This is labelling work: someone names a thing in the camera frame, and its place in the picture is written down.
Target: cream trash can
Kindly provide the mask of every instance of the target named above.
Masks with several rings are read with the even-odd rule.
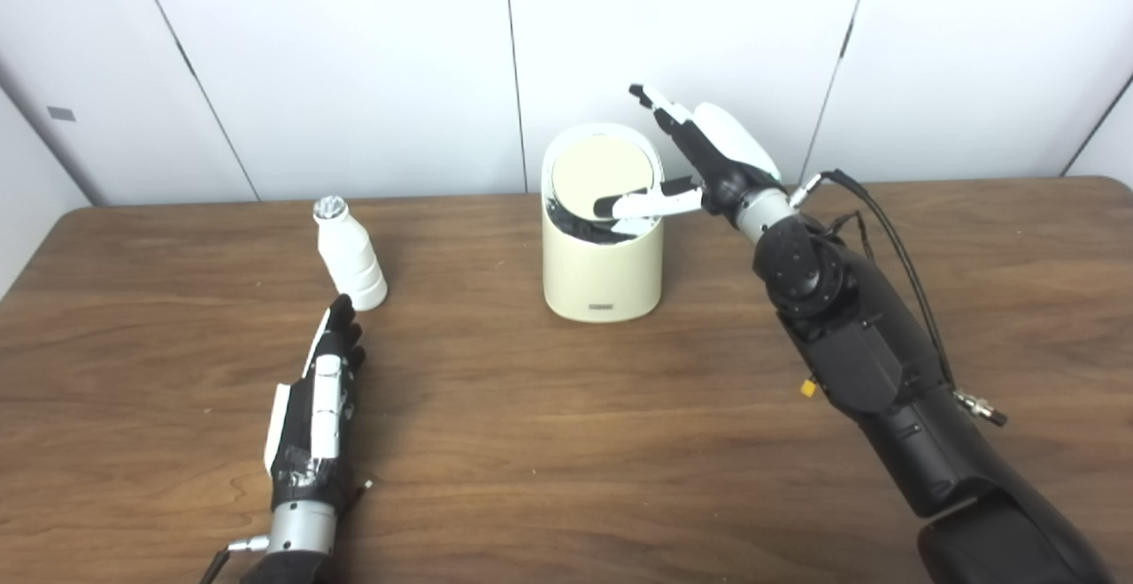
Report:
[[[543,158],[543,294],[555,314],[588,323],[628,321],[661,301],[661,218],[614,223],[595,200],[664,180],[653,144],[619,124],[576,126]]]

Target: trash can lid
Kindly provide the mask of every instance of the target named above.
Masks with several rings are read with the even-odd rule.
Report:
[[[653,163],[633,142],[591,135],[571,144],[551,169],[555,198],[576,217],[596,220],[594,202],[604,196],[653,187]]]

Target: cable connector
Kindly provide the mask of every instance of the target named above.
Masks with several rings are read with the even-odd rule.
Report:
[[[240,540],[233,540],[228,543],[228,550],[232,553],[239,553],[245,551],[266,551],[267,544],[271,538],[267,535],[253,535],[252,538],[242,538]]]
[[[801,209],[802,202],[807,201],[807,197],[809,197],[811,193],[817,191],[818,186],[820,186],[823,184],[823,180],[825,179],[826,176],[823,175],[821,172],[811,177],[810,180],[808,180],[804,185],[799,186],[798,188],[794,189],[793,193],[791,193],[791,196],[790,198],[787,198],[786,202],[787,205],[793,208],[795,211]]]
[[[956,401],[960,403],[960,406],[963,407],[968,414],[990,421],[996,426],[1007,424],[1007,414],[1004,414],[993,407],[986,398],[978,398],[959,389],[954,390],[953,393],[955,395]]]

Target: white wall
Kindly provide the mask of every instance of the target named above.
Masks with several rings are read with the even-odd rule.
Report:
[[[254,198],[153,0],[0,0],[0,85],[97,203]]]
[[[645,133],[666,176],[691,169],[627,92],[730,110],[780,163],[801,172],[855,0],[511,0],[528,186],[570,126]]]
[[[523,191],[508,0],[159,0],[263,198]]]
[[[0,91],[0,297],[63,213],[88,202]]]
[[[807,176],[1056,176],[1133,73],[1133,0],[861,0]]]
[[[1133,88],[1114,104],[1067,175],[1113,177],[1133,188]]]

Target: black robotic arm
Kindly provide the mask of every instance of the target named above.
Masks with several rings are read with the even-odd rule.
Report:
[[[833,171],[789,198],[774,162],[727,112],[712,104],[689,112],[647,86],[630,92],[653,109],[702,183],[683,179],[656,192],[613,195],[598,200],[595,212],[667,214],[699,200],[752,242],[753,270],[813,379],[861,428],[913,513],[935,518],[918,539],[934,582],[1114,582],[1088,540],[977,430],[965,411],[996,424],[1006,418],[956,388],[927,305],[929,331],[872,260],[799,212],[818,183],[829,179],[863,196],[891,229],[866,189]]]

